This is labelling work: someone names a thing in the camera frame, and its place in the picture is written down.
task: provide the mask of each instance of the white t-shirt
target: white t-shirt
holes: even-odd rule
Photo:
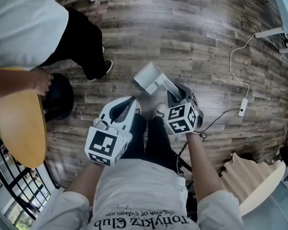
[[[42,220],[41,230],[242,230],[238,200],[217,191],[198,204],[198,221],[187,217],[184,178],[157,164],[119,160],[98,182],[93,217],[89,201],[65,192]]]
[[[45,62],[67,21],[67,10],[55,0],[0,0],[0,67]]]

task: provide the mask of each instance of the wrist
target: wrist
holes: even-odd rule
[[[89,162],[89,163],[88,163],[87,167],[88,167],[89,169],[94,170],[94,171],[96,171],[96,170],[98,170],[98,171],[103,171],[104,168],[105,168],[105,165],[102,165],[102,164],[100,164],[100,163],[96,163],[96,162],[93,162],[93,161],[92,161],[92,162]]]
[[[193,133],[193,132],[189,132],[189,133],[186,133],[186,137],[187,138],[190,138],[190,137],[194,137],[194,136],[200,136],[200,134],[199,133]]]
[[[36,88],[37,77],[33,71],[27,71],[24,73],[24,84],[26,89],[34,90]]]

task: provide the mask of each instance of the black sneaker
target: black sneaker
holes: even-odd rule
[[[284,48],[288,48],[286,42],[283,42],[283,47],[284,47]]]
[[[285,33],[281,33],[280,35],[281,35],[282,39],[283,39],[286,43],[288,43],[288,38],[286,37]]]
[[[106,64],[106,68],[107,68],[107,72],[106,72],[105,75],[107,75],[107,74],[111,71],[111,69],[112,69],[112,67],[113,67],[113,61],[110,60],[110,59],[107,59],[107,60],[105,60],[105,64]],[[90,81],[90,82],[94,82],[94,81],[96,81],[96,80],[97,80],[97,78],[96,78],[96,79],[89,80],[89,81]]]

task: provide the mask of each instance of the hand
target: hand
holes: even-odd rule
[[[42,69],[33,70],[30,73],[32,77],[32,89],[39,95],[46,95],[51,86],[53,76]]]

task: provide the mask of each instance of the white shirt sleeve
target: white shirt sleeve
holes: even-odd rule
[[[89,201],[75,192],[62,193],[52,212],[42,219],[39,230],[78,230],[88,224]]]
[[[197,206],[201,230],[243,230],[238,199],[225,190],[203,198]]]

